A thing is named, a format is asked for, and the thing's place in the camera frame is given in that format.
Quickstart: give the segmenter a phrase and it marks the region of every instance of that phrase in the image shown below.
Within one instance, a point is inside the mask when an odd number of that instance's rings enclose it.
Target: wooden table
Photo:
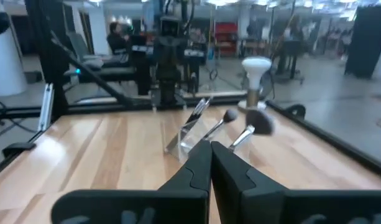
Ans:
[[[206,127],[228,107],[208,109]],[[381,177],[268,109],[271,137],[254,136],[238,152],[290,189],[381,189]],[[50,209],[76,189],[157,189],[181,166],[163,149],[191,110],[64,116],[0,173],[0,223],[50,223]],[[244,129],[244,115],[217,136],[228,145]],[[219,223],[214,197],[210,223]]]

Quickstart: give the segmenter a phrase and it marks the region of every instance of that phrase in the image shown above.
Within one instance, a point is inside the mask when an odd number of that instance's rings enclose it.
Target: desk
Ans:
[[[228,107],[210,107],[211,127]],[[366,170],[278,113],[270,137],[252,137],[239,156],[290,189],[381,189]],[[0,223],[49,223],[50,209],[76,189],[157,189],[181,164],[163,148],[176,135],[186,111],[135,111],[64,116],[0,173]],[[244,115],[217,138],[227,145],[244,129]],[[214,197],[210,223],[219,223]]]

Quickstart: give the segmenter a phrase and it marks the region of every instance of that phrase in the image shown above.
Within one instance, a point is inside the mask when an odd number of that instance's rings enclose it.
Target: floor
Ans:
[[[37,57],[24,57],[24,70],[40,70]],[[276,84],[274,101],[282,106],[302,103],[306,106],[306,119],[320,128],[332,133],[345,142],[354,145],[365,153],[381,161],[381,80],[358,80],[344,76],[344,63],[328,58],[300,58],[297,68],[305,76],[302,85],[293,81]],[[211,82],[208,72],[202,70],[200,91],[228,91],[241,88],[241,61],[222,58],[218,65],[218,78]],[[119,86],[110,83],[125,94],[136,93],[135,83]],[[7,106],[41,105],[44,91],[43,83],[29,85],[23,94],[1,97]],[[67,92],[70,103],[89,96],[107,95],[94,84],[75,86]],[[37,128],[37,119],[21,121],[25,127]],[[26,141],[32,133],[12,126],[6,121],[0,126],[1,149],[11,143]]]

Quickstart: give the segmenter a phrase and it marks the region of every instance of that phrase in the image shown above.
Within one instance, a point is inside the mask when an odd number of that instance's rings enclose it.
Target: wooden tabletop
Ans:
[[[204,128],[228,107],[208,109]],[[381,178],[274,111],[276,132],[253,136],[243,160],[291,189],[381,189]],[[181,166],[163,149],[191,110],[64,116],[0,173],[0,223],[50,223],[50,209],[76,189],[157,189]],[[244,115],[216,136],[228,146]],[[219,223],[214,197],[210,223]]]

